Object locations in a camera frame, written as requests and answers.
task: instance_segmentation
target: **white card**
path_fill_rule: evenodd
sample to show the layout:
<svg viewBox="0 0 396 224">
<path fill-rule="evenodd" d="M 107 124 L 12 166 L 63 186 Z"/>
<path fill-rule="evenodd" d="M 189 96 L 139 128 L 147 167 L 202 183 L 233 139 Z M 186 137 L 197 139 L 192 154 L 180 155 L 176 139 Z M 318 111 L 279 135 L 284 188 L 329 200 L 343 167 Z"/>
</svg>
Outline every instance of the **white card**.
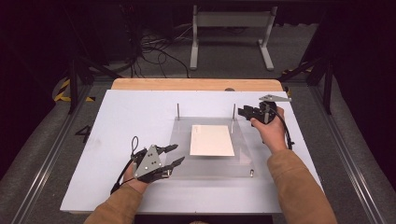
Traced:
<svg viewBox="0 0 396 224">
<path fill-rule="evenodd" d="M 192 125 L 192 156 L 234 156 L 227 125 Z"/>
</svg>

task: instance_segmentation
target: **sleeve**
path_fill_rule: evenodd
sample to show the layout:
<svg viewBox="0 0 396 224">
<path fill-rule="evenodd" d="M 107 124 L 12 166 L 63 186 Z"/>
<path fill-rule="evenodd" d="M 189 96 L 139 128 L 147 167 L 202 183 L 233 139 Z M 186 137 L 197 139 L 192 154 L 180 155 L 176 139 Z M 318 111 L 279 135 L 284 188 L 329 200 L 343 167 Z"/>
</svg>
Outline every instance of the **sleeve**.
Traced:
<svg viewBox="0 0 396 224">
<path fill-rule="evenodd" d="M 278 151 L 267 164 L 288 223 L 337 223 L 321 187 L 294 152 Z"/>
<path fill-rule="evenodd" d="M 131 224 L 142 198 L 142 194 L 135 189 L 122 185 L 104 203 L 98 205 L 84 223 Z"/>
</svg>

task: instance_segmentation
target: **gray carpet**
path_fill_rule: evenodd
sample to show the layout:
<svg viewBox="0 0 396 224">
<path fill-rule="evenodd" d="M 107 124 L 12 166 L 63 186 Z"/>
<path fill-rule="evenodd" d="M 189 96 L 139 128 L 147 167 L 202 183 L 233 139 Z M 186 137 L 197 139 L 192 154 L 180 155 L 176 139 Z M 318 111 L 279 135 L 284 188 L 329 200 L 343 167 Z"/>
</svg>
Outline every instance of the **gray carpet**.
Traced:
<svg viewBox="0 0 396 224">
<path fill-rule="evenodd" d="M 191 71 L 192 77 L 213 78 L 273 78 L 279 77 L 285 69 L 298 65 L 306 45 L 316 26 L 285 26 L 273 29 L 268 49 L 275 65 L 274 72 L 264 68 L 262 56 L 256 40 L 260 30 L 247 29 L 242 34 L 231 34 L 222 29 L 200 31 L 200 51 L 198 69 Z M 184 40 L 166 52 L 180 59 L 187 66 L 190 64 L 191 42 Z M 158 53 L 145 54 L 148 60 L 155 62 Z M 141 74 L 145 77 L 162 77 L 158 65 L 139 60 Z M 184 77 L 184 67 L 167 58 L 163 71 L 169 77 Z M 125 71 L 129 77 L 131 71 Z M 354 190 L 344 164 L 336 150 L 336 144 L 327 127 L 320 108 L 314 101 L 311 90 L 304 84 L 287 84 L 291 89 L 292 107 L 300 124 L 304 140 L 308 146 L 318 174 L 323 179 L 322 185 L 334 209 L 339 223 L 370 223 Z M 47 182 L 41 191 L 27 223 L 82 223 L 87 215 L 71 215 L 59 211 L 67 184 L 72 177 L 79 156 L 84 148 L 83 136 L 75 133 L 86 125 L 93 125 L 97 111 L 109 81 L 96 81 L 90 96 L 95 102 L 85 102 L 76 120 L 66 136 L 62 151 L 57 158 Z M 30 188 L 35 174 L 46 158 L 57 133 L 67 116 L 69 103 L 58 102 L 29 138 L 6 176 L 0 182 L 0 215 L 3 222 L 9 223 L 18 211 L 24 195 Z M 365 180 L 373 193 L 374 200 L 388 223 L 396 223 L 394 208 L 396 195 L 388 180 L 378 168 L 369 148 L 365 145 L 353 118 L 334 82 L 332 94 L 332 117 L 337 123 L 346 141 L 353 159 L 361 168 Z M 274 215 L 274 223 L 286 223 L 283 216 Z"/>
</svg>

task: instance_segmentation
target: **human hand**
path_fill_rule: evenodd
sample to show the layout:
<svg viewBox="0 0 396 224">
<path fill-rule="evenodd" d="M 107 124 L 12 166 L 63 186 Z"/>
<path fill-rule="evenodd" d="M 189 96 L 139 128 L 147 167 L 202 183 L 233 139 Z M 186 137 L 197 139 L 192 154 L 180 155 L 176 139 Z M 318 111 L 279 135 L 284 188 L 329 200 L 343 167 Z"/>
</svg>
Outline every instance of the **human hand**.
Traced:
<svg viewBox="0 0 396 224">
<path fill-rule="evenodd" d="M 134 167 L 132 164 L 130 164 L 128 169 L 126 169 L 123 175 L 122 183 L 128 184 L 131 188 L 135 189 L 141 194 L 143 194 L 146 191 L 146 188 L 149 186 L 149 184 L 145 182 L 134 179 Z"/>
<path fill-rule="evenodd" d="M 281 107 L 278 107 L 276 110 L 283 119 L 284 110 Z M 288 149 L 285 142 L 285 129 L 278 116 L 268 124 L 263 124 L 254 118 L 250 122 L 259 131 L 262 141 L 270 148 L 272 154 L 279 150 Z"/>
</svg>

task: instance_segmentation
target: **human arm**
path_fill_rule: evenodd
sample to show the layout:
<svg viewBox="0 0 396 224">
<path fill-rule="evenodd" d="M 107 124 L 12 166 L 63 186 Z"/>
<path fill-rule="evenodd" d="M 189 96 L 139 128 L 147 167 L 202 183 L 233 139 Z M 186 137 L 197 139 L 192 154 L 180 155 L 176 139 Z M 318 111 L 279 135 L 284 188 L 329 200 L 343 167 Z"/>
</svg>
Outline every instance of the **human arm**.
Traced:
<svg viewBox="0 0 396 224">
<path fill-rule="evenodd" d="M 282 108 L 277 109 L 283 117 Z M 283 124 L 276 117 L 269 124 L 250 120 L 271 150 L 267 165 L 275 181 L 280 207 L 288 223 L 336 223 L 334 212 L 314 177 L 285 143 Z"/>
<path fill-rule="evenodd" d="M 123 181 L 132 178 L 133 168 L 130 165 L 125 171 Z M 104 203 L 98 205 L 84 223 L 132 223 L 148 185 L 137 179 L 127 181 Z"/>
</svg>

